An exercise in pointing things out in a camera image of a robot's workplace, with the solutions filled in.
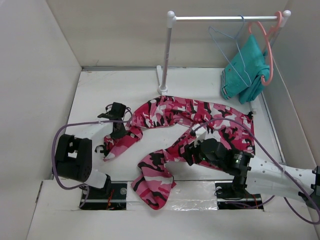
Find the pink camouflage trousers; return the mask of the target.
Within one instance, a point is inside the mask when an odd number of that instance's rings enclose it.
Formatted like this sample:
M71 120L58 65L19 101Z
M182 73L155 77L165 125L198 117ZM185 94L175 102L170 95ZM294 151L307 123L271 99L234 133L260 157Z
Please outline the pink camouflage trousers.
M190 132L194 125L208 123L206 138L215 139L227 149L255 153L253 139L254 121L252 113L244 114L235 108L200 100L176 96L159 96L141 105L134 111L125 126L126 135L118 140L104 137L110 148L105 161L124 153L140 141L146 129L167 128L176 124L186 131L168 148L146 155L139 163L140 175L131 183L133 191L153 210L165 206L172 188L176 186L174 176L167 170L166 163L186 162L185 146L195 138Z

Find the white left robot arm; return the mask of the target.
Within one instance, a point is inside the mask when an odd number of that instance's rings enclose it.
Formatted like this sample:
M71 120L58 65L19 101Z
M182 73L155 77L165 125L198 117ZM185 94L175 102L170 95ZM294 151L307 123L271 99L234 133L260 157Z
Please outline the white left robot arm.
M57 131L51 147L51 163L54 178L62 189L72 190L60 180L66 178L76 181L77 188L94 190L100 198L111 194L111 178L98 171L97 163L109 153L110 147L104 142L106 136L119 140L126 135L127 113L131 113L129 107L113 102L106 106L96 121L75 123L76 127L85 127L78 133L62 133L73 124L64 125Z

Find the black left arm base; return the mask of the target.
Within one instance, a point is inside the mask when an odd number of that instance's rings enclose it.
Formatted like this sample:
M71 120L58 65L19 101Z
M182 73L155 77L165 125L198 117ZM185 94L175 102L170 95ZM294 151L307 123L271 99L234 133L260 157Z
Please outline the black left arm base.
M86 200L87 191L82 191L79 208L93 211L124 211L127 209L127 190L128 182L125 181L111 181L106 192L90 186Z

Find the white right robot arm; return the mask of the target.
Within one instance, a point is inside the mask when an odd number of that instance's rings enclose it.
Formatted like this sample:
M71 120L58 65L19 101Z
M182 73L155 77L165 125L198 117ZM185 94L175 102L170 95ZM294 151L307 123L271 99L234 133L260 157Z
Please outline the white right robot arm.
M196 140L184 148L184 158L193 164L209 164L233 176L231 183L218 187L224 199L246 194L266 194L294 199L316 209L320 206L320 170L277 166L251 153L227 149L213 138Z

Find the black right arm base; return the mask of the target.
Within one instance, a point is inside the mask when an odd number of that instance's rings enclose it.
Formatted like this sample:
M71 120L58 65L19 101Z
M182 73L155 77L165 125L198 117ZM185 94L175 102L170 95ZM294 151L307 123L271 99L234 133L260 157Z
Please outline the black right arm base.
M250 194L246 190L236 192L232 182L216 182L214 195L219 210L264 209L260 194Z

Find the pink plastic hanger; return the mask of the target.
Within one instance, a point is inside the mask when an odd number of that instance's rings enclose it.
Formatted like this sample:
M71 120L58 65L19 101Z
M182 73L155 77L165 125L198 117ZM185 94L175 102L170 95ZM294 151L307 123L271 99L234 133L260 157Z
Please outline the pink plastic hanger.
M260 20L263 21L271 21L275 20L276 24L274 26L271 26L268 31L263 27ZM265 43L265 50L262 51L263 56L267 57L267 63L269 64L269 77L266 78L265 75L262 75L260 78L261 84L263 86L268 86L272 80L274 75L274 63L273 63L273 52L271 47L271 37L277 33L277 31L280 29L282 22L283 22L283 14L281 11L277 11L273 17L252 17L250 19L250 23L248 24L248 32L252 34L252 22L258 26L260 29L264 43Z

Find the white clothes rack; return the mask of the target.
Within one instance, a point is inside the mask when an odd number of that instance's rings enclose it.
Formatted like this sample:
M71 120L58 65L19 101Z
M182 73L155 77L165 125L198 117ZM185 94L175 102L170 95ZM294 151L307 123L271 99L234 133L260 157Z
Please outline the white clothes rack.
M271 37L271 49L287 20L291 16L290 10L282 12L280 29ZM174 76L169 72L173 68L216 68L219 70L213 77L214 84L221 94L222 72L229 62L235 57L247 42L250 35L255 36L261 52L265 50L264 37L258 26L252 22L252 34L248 25L252 17L270 16L245 16L242 14L232 16L178 16L174 11L166 14L166 38L163 63L156 68L158 78L157 92L169 95L174 92ZM275 20L259 20L268 32L271 26L276 25ZM239 97L231 99L239 102Z

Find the teal garment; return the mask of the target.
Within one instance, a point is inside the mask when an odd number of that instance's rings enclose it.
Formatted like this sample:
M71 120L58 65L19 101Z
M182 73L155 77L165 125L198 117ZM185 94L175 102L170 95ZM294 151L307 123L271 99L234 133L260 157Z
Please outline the teal garment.
M254 101L264 90L261 77L268 79L270 66L266 64L254 35L250 35L234 58L222 71L221 94L226 100L238 96L241 104Z

